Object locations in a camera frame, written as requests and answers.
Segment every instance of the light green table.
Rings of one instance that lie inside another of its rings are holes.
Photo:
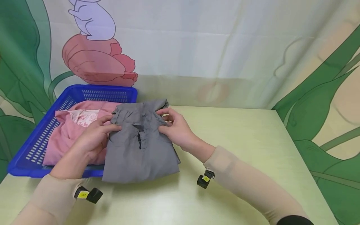
[[[173,107],[200,138],[222,145],[273,178],[303,206],[316,225],[337,225],[277,113],[260,109]],[[196,185],[202,164],[176,148],[180,173],[141,184],[113,185],[89,179],[99,188],[97,204],[77,201],[67,224],[268,224],[246,202],[212,181]],[[0,185],[1,224],[10,224],[29,200],[38,179],[7,175]]]

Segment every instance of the left hand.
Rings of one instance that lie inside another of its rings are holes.
[[[54,166],[50,175],[64,180],[81,178],[90,160],[106,147],[108,133],[121,130],[121,127],[115,124],[104,125],[112,117],[104,116],[92,122]]]
[[[96,158],[106,147],[109,132],[121,130],[121,126],[119,125],[104,125],[104,123],[110,121],[112,117],[112,115],[108,115],[92,122],[77,138],[71,150],[81,151],[89,159]]]

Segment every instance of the yellow label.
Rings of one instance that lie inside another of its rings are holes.
[[[203,176],[203,180],[209,182],[210,178],[208,178],[207,176]]]
[[[79,195],[77,196],[77,198],[82,198],[82,199],[86,199],[87,196],[89,194],[89,191],[80,191]]]

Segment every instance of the pink shirt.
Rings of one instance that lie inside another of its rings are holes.
[[[49,138],[43,165],[55,165],[69,150],[75,140],[82,134],[85,128],[97,118],[111,115],[117,102],[84,101],[69,110],[56,111],[55,117],[60,122]],[[106,148],[90,164],[100,165],[105,163]]]

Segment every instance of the printed backdrop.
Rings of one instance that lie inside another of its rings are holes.
[[[0,180],[72,84],[277,110],[339,224],[360,224],[360,0],[0,1]]]

